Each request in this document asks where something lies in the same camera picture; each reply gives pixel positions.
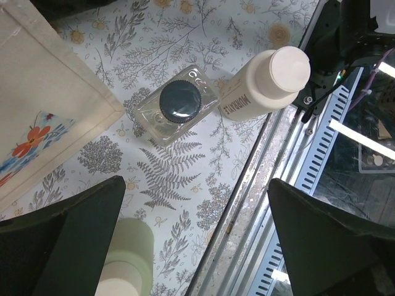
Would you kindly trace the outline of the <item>beige canvas tote bag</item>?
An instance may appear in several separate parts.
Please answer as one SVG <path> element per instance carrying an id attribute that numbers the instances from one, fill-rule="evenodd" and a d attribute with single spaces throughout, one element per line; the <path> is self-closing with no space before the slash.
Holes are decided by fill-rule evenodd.
<path id="1" fill-rule="evenodd" d="M 1 2 L 1 208 L 125 112 L 30 1 Z"/>

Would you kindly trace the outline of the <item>beige bottle with beige cap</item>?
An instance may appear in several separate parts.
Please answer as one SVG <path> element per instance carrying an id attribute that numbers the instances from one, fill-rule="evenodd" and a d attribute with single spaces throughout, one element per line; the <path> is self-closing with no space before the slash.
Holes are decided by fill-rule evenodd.
<path id="1" fill-rule="evenodd" d="M 221 89 L 220 109 L 233 121 L 246 121 L 292 104 L 310 78 L 307 54 L 294 46 L 254 56 Z"/>

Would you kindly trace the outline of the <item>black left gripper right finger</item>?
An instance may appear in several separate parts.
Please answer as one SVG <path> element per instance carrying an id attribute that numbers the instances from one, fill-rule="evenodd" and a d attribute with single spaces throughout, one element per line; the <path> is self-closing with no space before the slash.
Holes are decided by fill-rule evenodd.
<path id="1" fill-rule="evenodd" d="M 394 295 L 394 228 L 277 178 L 268 200 L 294 295 Z"/>

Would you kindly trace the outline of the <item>green bottle with cream cap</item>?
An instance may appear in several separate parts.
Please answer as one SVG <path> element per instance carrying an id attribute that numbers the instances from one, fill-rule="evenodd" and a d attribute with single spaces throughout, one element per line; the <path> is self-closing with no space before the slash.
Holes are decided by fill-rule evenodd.
<path id="1" fill-rule="evenodd" d="M 153 287 L 154 234 L 137 218 L 115 225 L 96 295 L 149 295 Z"/>

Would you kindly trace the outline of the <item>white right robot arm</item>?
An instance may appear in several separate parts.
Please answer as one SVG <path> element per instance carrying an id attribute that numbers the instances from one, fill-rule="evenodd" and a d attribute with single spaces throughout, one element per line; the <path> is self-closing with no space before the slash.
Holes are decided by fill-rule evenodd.
<path id="1" fill-rule="evenodd" d="M 376 60 L 394 45 L 393 1 L 343 1 L 338 27 L 314 31 L 306 49 L 318 70 Z M 314 140 L 295 185 L 271 180 L 268 200 L 294 295 L 393 295 L 394 229 L 312 197 L 327 161 Z"/>

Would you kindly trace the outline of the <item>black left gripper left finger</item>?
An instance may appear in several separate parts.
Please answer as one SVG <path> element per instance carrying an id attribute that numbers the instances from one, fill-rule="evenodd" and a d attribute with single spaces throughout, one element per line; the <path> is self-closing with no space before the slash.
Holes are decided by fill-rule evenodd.
<path id="1" fill-rule="evenodd" d="M 1 222 L 1 295 L 94 295 L 125 194 L 113 176 Z"/>

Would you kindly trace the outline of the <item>clear bottle with black cap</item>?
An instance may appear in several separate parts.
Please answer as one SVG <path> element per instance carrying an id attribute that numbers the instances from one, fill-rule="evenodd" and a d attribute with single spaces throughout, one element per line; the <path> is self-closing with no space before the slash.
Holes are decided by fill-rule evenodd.
<path id="1" fill-rule="evenodd" d="M 133 109 L 156 144 L 166 147 L 220 105 L 220 94 L 197 65 L 190 65 Z"/>

